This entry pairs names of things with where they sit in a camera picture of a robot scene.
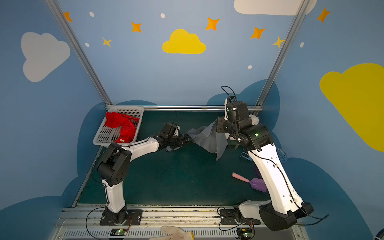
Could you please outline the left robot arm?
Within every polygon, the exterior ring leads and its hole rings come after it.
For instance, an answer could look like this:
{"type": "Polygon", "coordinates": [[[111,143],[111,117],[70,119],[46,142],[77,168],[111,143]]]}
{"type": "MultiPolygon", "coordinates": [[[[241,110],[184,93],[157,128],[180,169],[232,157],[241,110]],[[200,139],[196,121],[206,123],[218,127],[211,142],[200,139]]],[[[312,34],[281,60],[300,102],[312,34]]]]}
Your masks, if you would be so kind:
{"type": "Polygon", "coordinates": [[[177,150],[193,140],[187,134],[180,133],[180,127],[166,123],[156,135],[133,144],[122,146],[112,143],[97,165],[105,190],[107,203],[102,213],[101,226],[124,226],[130,221],[124,198],[123,182],[128,175],[133,160],[163,149],[177,150]]]}

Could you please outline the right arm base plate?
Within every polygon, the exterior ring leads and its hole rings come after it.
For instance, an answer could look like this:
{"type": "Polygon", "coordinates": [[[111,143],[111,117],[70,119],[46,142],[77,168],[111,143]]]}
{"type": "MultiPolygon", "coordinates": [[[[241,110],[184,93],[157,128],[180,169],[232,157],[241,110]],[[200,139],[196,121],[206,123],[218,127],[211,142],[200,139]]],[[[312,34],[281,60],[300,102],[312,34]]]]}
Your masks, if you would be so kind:
{"type": "Polygon", "coordinates": [[[217,212],[221,218],[222,225],[261,224],[260,220],[243,217],[239,210],[219,208],[217,212]]]}

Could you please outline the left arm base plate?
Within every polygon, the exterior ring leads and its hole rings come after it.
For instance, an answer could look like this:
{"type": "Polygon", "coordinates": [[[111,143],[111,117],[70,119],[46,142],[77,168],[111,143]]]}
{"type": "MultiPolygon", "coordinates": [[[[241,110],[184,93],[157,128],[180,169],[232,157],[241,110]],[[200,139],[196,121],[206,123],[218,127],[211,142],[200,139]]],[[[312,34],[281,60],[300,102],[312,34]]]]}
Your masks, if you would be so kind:
{"type": "Polygon", "coordinates": [[[142,219],[142,210],[121,209],[118,213],[106,208],[100,220],[100,226],[139,226],[142,219]]]}

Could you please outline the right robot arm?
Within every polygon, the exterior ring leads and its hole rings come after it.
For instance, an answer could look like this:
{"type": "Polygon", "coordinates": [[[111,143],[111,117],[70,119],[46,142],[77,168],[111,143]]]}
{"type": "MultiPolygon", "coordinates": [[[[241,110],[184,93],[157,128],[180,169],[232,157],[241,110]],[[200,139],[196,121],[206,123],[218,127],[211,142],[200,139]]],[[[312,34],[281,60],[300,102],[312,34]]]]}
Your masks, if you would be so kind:
{"type": "Polygon", "coordinates": [[[302,200],[290,182],[278,157],[268,128],[254,125],[248,106],[242,101],[225,100],[225,115],[218,118],[218,133],[225,133],[244,147],[260,171],[271,201],[257,204],[245,201],[238,205],[245,219],[259,219],[271,231],[290,228],[297,220],[313,213],[313,206],[302,200]]]}

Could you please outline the grey t shirt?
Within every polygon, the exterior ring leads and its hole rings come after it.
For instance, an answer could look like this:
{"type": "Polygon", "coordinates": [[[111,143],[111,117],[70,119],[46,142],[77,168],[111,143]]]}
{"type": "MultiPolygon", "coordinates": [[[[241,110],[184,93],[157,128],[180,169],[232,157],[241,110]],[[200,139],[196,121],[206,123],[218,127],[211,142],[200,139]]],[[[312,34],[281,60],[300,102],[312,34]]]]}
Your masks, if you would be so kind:
{"type": "Polygon", "coordinates": [[[198,129],[190,129],[187,131],[187,135],[192,138],[193,143],[209,153],[216,154],[216,160],[218,161],[228,146],[228,140],[225,133],[218,133],[216,131],[217,126],[218,120],[207,127],[202,126],[198,129]]]}

